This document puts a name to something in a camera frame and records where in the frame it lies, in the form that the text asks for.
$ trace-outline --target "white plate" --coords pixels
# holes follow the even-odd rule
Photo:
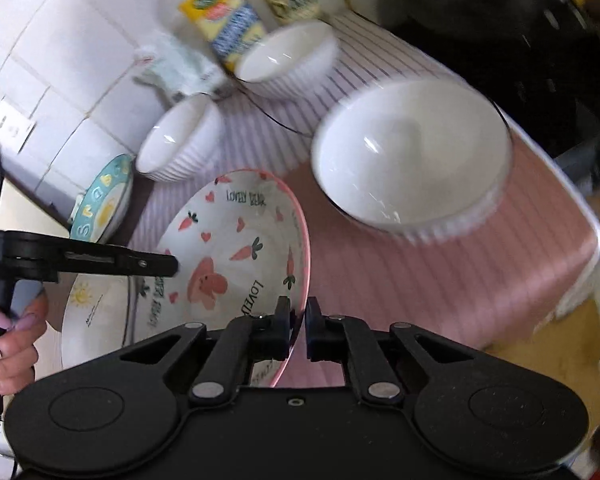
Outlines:
[[[327,115],[312,167],[346,214],[426,238],[492,212],[511,152],[507,125],[474,90],[434,79],[387,81]]]
[[[173,254],[173,278],[146,278],[136,307],[134,341],[189,321],[209,330],[242,314],[272,314],[279,296],[297,312],[309,291],[309,236],[291,190],[270,173],[240,170],[216,178],[181,209],[156,252]],[[267,385],[280,364],[259,363],[253,382]]]
[[[122,348],[129,298],[128,276],[79,274],[62,320],[62,368],[70,368]]]

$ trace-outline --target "blue rimmed plate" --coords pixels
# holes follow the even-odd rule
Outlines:
[[[95,178],[75,214],[73,240],[106,243],[120,226],[131,199],[132,160],[119,155]]]

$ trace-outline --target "bowl rim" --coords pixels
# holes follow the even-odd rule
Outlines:
[[[173,155],[164,164],[161,164],[160,166],[151,168],[150,170],[147,170],[147,171],[140,170],[140,168],[138,168],[138,162],[140,161],[140,156],[142,155],[142,151],[144,149],[145,144],[148,142],[149,138],[155,133],[155,130],[154,130],[155,127],[159,126],[163,121],[167,120],[169,115],[171,115],[172,113],[174,114],[176,108],[178,108],[179,105],[184,104],[190,100],[193,100],[195,97],[198,97],[198,96],[206,97],[205,108],[202,111],[202,113],[200,114],[200,118],[198,119],[196,126],[187,134],[187,136],[184,139],[184,142],[176,149],[176,151],[173,153]],[[160,120],[158,120],[158,122],[155,123],[154,126],[152,126],[151,130],[149,131],[149,134],[142,141],[142,144],[140,145],[140,149],[138,150],[138,155],[136,156],[136,160],[134,163],[136,171],[142,175],[149,175],[149,174],[157,173],[157,172],[162,171],[165,168],[167,168],[168,165],[170,165],[180,155],[180,152],[185,148],[185,145],[186,145],[187,141],[190,139],[190,136],[198,129],[198,126],[205,119],[206,115],[208,113],[210,113],[210,110],[213,106],[215,106],[216,108],[218,107],[218,105],[216,105],[216,103],[211,98],[211,95],[209,95],[205,92],[198,92],[198,93],[188,96],[187,98],[183,99],[182,101],[177,102],[175,105],[173,105],[171,108],[169,108],[169,110],[167,110],[164,113],[164,115],[162,115],[162,117],[160,117]]]
[[[80,207],[82,206],[82,202],[84,201],[84,198],[89,194],[89,192],[93,192],[94,186],[98,183],[100,177],[103,175],[104,171],[116,160],[118,160],[119,158],[127,158],[128,159],[128,163],[129,163],[129,174],[126,178],[126,182],[125,182],[125,189],[122,192],[122,195],[120,196],[120,200],[118,201],[118,203],[116,204],[116,208],[113,210],[113,213],[111,214],[111,218],[109,219],[109,222],[107,222],[107,225],[104,227],[104,230],[102,231],[102,234],[100,235],[100,238],[98,238],[98,240],[96,240],[95,243],[100,243],[100,240],[102,239],[102,237],[104,236],[105,231],[107,230],[107,227],[109,227],[109,224],[111,223],[111,221],[115,218],[116,213],[118,212],[118,210],[120,209],[120,205],[123,202],[123,199],[125,198],[125,195],[129,192],[129,187],[133,185],[133,180],[134,180],[134,172],[132,171],[133,166],[135,166],[135,157],[133,155],[131,155],[130,153],[120,153],[120,155],[116,155],[114,158],[112,158],[107,164],[106,166],[104,166],[100,172],[94,177],[93,182],[91,183],[91,185],[87,188],[87,190],[84,192],[84,197],[82,199],[82,201],[80,202],[80,206],[78,207],[78,210],[80,210]],[[69,238],[74,239],[74,240],[81,240],[81,238],[72,238],[74,236],[74,230],[75,232],[75,236],[77,237],[77,222],[75,221],[76,219],[74,218],[74,221],[71,224],[71,230],[69,231]]]
[[[300,56],[298,58],[298,60],[296,61],[296,63],[286,67],[285,69],[283,69],[280,72],[277,72],[273,75],[269,75],[266,77],[261,77],[255,80],[247,80],[247,79],[242,79],[240,77],[238,77],[238,71],[241,69],[241,67],[243,66],[245,60],[249,57],[252,56],[254,52],[256,52],[260,47],[264,46],[265,42],[268,40],[271,40],[272,38],[275,38],[277,36],[282,36],[283,34],[285,34],[288,30],[291,30],[293,28],[301,28],[301,27],[310,27],[310,26],[314,26],[314,25],[326,25],[328,27],[327,30],[330,30],[331,34],[328,35],[326,38],[324,38],[323,41],[321,41],[317,47],[320,47],[322,45],[324,45],[325,42],[329,41],[329,40],[337,40],[336,35],[333,31],[333,27],[327,23],[324,22],[323,20],[316,20],[311,19],[311,20],[301,20],[299,22],[295,22],[295,23],[291,23],[290,25],[285,25],[285,27],[280,27],[277,30],[274,30],[272,33],[267,34],[266,36],[264,36],[263,38],[261,38],[261,40],[254,44],[252,48],[250,48],[239,60],[238,63],[235,65],[235,69],[234,69],[234,77],[240,81],[241,83],[247,83],[247,84],[260,84],[260,83],[268,83],[270,81],[273,81],[274,79],[277,79],[281,76],[286,75],[287,73],[291,72],[293,69],[297,68],[298,65],[303,62],[305,59],[307,59],[311,54],[313,54],[316,50],[316,48],[314,48],[313,50],[311,50],[310,52],[307,52],[306,54],[304,54],[303,56]]]
[[[476,207],[480,203],[480,201],[483,199],[484,195],[493,189],[500,188],[501,192],[504,192],[504,190],[507,187],[507,181],[511,175],[511,170],[513,168],[513,132],[512,132],[511,126],[509,125],[506,118],[504,117],[503,112],[500,110],[500,108],[494,101],[487,98],[481,92],[478,92],[472,86],[469,86],[467,84],[461,84],[460,82],[456,82],[456,81],[449,80],[449,79],[442,80],[442,79],[433,78],[433,77],[417,77],[417,78],[409,78],[409,79],[405,79],[405,80],[387,79],[387,80],[384,80],[384,82],[386,84],[384,86],[382,86],[381,85],[382,80],[376,81],[376,84],[378,86],[373,86],[371,88],[367,88],[367,87],[361,88],[360,90],[357,90],[356,92],[349,95],[349,97],[345,97],[345,98],[341,99],[337,103],[337,105],[334,106],[333,108],[331,108],[329,113],[322,118],[322,120],[320,121],[320,124],[318,125],[318,128],[315,132],[314,140],[311,145],[311,155],[310,155],[311,169],[312,169],[312,173],[314,174],[315,181],[318,183],[318,186],[320,187],[320,190],[322,191],[322,193],[324,193],[324,195],[327,197],[327,199],[330,200],[331,203],[333,203],[333,205],[335,205],[345,215],[364,224],[365,226],[369,226],[374,229],[380,229],[380,230],[384,230],[384,231],[392,232],[392,233],[406,234],[406,233],[418,232],[421,230],[431,230],[433,228],[440,226],[441,224],[445,224],[446,222],[449,222],[453,218],[463,215],[465,212],[470,211],[472,208]],[[354,215],[353,213],[349,212],[347,209],[343,208],[343,206],[341,206],[336,200],[334,200],[326,192],[326,190],[324,189],[323,182],[320,179],[320,176],[318,175],[318,172],[317,172],[318,152],[320,151],[320,147],[324,143],[324,139],[326,137],[327,130],[331,127],[331,125],[333,124],[336,117],[340,113],[342,113],[344,111],[344,109],[348,108],[349,105],[353,104],[353,102],[355,102],[359,98],[361,98],[364,94],[366,94],[368,92],[379,91],[381,89],[386,89],[386,88],[389,88],[392,86],[402,86],[405,84],[422,83],[422,82],[438,82],[438,83],[442,83],[442,84],[449,84],[452,86],[456,86],[460,89],[464,89],[464,90],[467,90],[469,92],[476,94],[478,97],[483,99],[487,104],[491,105],[491,107],[494,108],[494,111],[497,113],[497,115],[502,120],[502,124],[503,124],[505,132],[507,134],[508,142],[507,142],[507,153],[506,153],[505,163],[503,164],[503,167],[502,167],[502,170],[500,171],[500,173],[497,174],[497,176],[494,178],[491,185],[485,190],[484,194],[480,195],[478,198],[476,198],[471,203],[464,206],[462,209],[459,209],[453,213],[449,213],[444,216],[439,216],[439,217],[421,221],[421,222],[400,222],[400,223],[374,222],[374,223],[370,223],[369,220],[360,218],[359,216]]]

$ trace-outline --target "electrical outlet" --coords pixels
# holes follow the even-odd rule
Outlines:
[[[0,147],[19,153],[35,124],[3,99],[0,102]]]

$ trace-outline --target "bowl with carrot print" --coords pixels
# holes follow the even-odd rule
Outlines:
[[[286,296],[296,313],[309,291],[309,233],[298,199],[265,171],[232,171],[199,190],[175,216],[156,252],[176,256],[172,278],[145,278],[134,341],[180,324],[224,328],[237,316],[273,314]],[[254,366],[251,383],[270,386],[279,362]]]

